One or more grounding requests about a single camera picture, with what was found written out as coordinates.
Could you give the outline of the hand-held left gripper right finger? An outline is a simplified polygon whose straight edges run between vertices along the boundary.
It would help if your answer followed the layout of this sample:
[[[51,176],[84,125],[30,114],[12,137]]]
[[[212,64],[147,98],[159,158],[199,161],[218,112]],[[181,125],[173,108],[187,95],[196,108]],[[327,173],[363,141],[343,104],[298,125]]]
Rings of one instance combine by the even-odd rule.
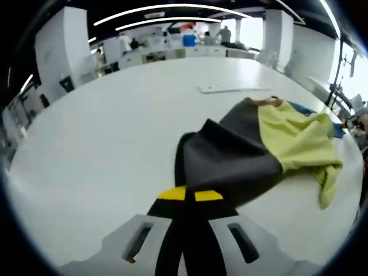
[[[321,267],[282,250],[276,237],[215,191],[185,194],[188,275],[316,275]]]

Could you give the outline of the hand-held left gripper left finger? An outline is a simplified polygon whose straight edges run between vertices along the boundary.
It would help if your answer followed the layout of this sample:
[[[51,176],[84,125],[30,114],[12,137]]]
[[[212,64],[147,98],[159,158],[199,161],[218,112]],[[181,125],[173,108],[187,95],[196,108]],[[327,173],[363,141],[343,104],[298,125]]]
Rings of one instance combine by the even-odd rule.
[[[186,189],[158,195],[147,214],[137,214],[102,239],[101,249],[83,261],[60,267],[61,275],[174,275],[181,251],[176,238]]]

